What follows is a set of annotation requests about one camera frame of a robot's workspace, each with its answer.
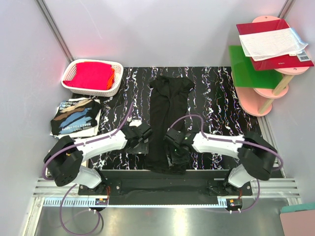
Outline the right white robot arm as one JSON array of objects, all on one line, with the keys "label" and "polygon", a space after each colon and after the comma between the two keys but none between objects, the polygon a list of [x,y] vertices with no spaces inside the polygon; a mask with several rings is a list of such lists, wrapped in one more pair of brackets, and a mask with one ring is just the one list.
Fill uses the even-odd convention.
[{"label": "right white robot arm", "polygon": [[271,177],[277,151],[262,137],[254,132],[247,135],[219,136],[198,133],[184,133],[169,128],[164,136],[171,160],[181,163],[190,152],[214,153],[237,159],[239,165],[229,170],[219,188],[231,193],[240,190],[252,180],[267,181]]}]

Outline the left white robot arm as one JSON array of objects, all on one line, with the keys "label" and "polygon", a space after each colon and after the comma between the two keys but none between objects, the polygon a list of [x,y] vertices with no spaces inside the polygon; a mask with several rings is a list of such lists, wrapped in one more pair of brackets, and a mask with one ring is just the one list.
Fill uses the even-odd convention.
[{"label": "left white robot arm", "polygon": [[128,125],[91,138],[73,140],[69,135],[60,138],[44,158],[44,171],[49,171],[56,186],[70,183],[95,189],[104,177],[83,162],[106,152],[132,150],[144,144],[152,136],[152,128],[146,123]]}]

